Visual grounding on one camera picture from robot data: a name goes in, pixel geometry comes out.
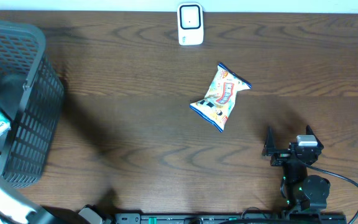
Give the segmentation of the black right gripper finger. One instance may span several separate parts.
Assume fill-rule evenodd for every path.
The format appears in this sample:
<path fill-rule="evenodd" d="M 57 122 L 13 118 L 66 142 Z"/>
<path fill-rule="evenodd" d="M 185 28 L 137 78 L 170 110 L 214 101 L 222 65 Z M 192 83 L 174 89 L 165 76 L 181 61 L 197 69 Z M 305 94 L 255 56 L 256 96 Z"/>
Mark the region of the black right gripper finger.
<path fill-rule="evenodd" d="M 264 143 L 263 151 L 274 151 L 275 150 L 275 140 L 273 136 L 273 129 L 269 126 L 267 129 L 267 136 Z"/>
<path fill-rule="evenodd" d="M 318 137 L 314 134 L 312 128 L 310 125 L 306 126 L 306 135 L 313 136 L 314 140 L 316 141 L 317 146 L 322 146 L 321 141 L 318 139 Z"/>

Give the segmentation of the yellow blue snack bag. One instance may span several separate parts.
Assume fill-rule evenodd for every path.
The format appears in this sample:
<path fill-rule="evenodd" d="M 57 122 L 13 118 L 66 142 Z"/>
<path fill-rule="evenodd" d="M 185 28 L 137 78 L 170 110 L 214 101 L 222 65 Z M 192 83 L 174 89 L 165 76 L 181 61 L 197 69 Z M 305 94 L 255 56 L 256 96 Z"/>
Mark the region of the yellow blue snack bag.
<path fill-rule="evenodd" d="M 191 103 L 190 109 L 222 133 L 235 107 L 237 93 L 251 88 L 251 83 L 219 62 L 217 72 L 204 98 Z"/>

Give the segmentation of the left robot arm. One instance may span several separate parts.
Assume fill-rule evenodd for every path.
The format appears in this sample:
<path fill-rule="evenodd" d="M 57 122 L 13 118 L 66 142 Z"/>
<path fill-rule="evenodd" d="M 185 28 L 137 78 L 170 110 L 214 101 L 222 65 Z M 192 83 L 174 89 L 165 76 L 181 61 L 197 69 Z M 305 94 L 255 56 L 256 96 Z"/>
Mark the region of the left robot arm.
<path fill-rule="evenodd" d="M 52 215 L 30 201 L 0 176 L 0 220 L 3 223 L 64 224 L 65 220 Z"/>

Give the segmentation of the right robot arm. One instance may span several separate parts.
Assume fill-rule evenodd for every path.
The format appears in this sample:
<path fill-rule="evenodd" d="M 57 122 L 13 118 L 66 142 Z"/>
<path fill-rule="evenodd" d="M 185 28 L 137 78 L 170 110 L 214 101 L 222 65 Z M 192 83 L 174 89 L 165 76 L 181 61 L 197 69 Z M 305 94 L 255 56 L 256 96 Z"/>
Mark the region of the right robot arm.
<path fill-rule="evenodd" d="M 308 175 L 307 169 L 318 160 L 323 149 L 310 126 L 286 149 L 276 147 L 273 129 L 268 128 L 262 155 L 270 158 L 271 166 L 283 169 L 280 192 L 288 204 L 279 213 L 280 218 L 321 221 L 321 211 L 327 207 L 331 184 L 321 176 Z"/>

